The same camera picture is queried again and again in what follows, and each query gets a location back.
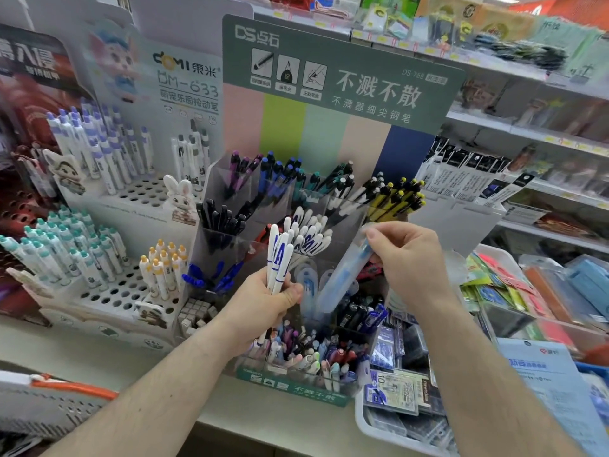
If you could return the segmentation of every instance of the pink stripe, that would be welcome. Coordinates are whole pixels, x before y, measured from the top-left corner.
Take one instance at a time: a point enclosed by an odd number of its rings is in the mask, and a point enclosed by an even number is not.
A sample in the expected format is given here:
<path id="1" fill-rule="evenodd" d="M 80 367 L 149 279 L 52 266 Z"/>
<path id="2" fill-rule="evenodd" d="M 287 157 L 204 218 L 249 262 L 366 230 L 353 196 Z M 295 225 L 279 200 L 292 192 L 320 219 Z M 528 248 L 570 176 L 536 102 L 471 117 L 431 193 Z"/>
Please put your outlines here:
<path id="1" fill-rule="evenodd" d="M 353 160 L 355 185 L 361 186 L 372 176 L 391 125 L 351 116 L 346 122 L 338 162 Z"/>
<path id="2" fill-rule="evenodd" d="M 253 158 L 260 147 L 264 93 L 224 84 L 224 148 Z"/>

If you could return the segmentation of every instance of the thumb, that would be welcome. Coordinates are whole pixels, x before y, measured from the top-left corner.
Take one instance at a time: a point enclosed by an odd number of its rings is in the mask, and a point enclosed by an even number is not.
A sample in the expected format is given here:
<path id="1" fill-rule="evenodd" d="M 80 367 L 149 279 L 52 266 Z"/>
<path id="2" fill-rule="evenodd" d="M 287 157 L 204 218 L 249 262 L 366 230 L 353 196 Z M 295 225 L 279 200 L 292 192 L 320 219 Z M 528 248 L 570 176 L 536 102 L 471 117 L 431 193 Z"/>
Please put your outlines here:
<path id="1" fill-rule="evenodd" d="M 281 313 L 287 311 L 293 307 L 296 303 L 300 302 L 303 296 L 304 287 L 302 284 L 290 285 L 287 289 L 277 295 L 273 295 L 273 304 L 277 307 L 277 312 Z"/>
<path id="2" fill-rule="evenodd" d="M 383 262 L 385 262 L 389 258 L 389 254 L 397 248 L 385 234 L 375 228 L 369 228 L 366 231 L 366 238 L 368 238 L 368 243 L 372 247 L 372 250 L 375 251 Z"/>

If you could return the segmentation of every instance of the ds logo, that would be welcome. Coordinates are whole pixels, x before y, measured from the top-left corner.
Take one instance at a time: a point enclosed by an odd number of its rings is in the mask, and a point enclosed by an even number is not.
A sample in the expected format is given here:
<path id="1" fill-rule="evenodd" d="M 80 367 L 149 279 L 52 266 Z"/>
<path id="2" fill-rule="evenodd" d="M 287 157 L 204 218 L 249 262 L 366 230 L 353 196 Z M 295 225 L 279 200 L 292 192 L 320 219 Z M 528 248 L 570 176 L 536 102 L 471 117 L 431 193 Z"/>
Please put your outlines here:
<path id="1" fill-rule="evenodd" d="M 265 32 L 263 30 L 256 31 L 253 27 L 243 27 L 242 25 L 234 26 L 234 36 L 240 40 L 251 41 L 252 43 L 260 43 L 273 48 L 279 47 L 279 35 Z"/>

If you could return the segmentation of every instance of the green stripe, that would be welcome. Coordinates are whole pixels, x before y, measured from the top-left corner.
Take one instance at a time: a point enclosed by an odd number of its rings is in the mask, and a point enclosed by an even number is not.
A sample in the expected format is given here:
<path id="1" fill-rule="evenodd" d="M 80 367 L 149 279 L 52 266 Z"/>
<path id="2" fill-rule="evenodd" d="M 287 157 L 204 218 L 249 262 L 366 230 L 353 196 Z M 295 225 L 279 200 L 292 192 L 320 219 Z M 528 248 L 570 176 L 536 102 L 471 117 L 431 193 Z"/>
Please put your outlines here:
<path id="1" fill-rule="evenodd" d="M 336 167 L 350 117 L 349 114 L 309 104 L 298 151 L 305 172 L 319 171 L 325 176 Z"/>
<path id="2" fill-rule="evenodd" d="M 298 156 L 300 139 L 305 127 L 307 104 L 284 97 L 264 96 L 263 127 L 260 134 L 260 152 L 272 150 L 275 159 L 286 162 Z"/>

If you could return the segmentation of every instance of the forearm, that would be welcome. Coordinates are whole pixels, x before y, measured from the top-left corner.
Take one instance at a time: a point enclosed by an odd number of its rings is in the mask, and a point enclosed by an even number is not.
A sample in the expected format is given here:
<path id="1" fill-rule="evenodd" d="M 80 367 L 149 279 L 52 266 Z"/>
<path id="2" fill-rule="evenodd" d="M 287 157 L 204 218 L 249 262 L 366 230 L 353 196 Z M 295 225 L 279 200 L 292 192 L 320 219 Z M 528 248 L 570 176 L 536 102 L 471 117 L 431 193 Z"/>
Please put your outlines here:
<path id="1" fill-rule="evenodd" d="M 223 333 L 197 331 L 44 457 L 175 456 L 228 361 Z"/>
<path id="2" fill-rule="evenodd" d="M 417 309 L 461 455 L 584 455 L 451 292 Z"/>

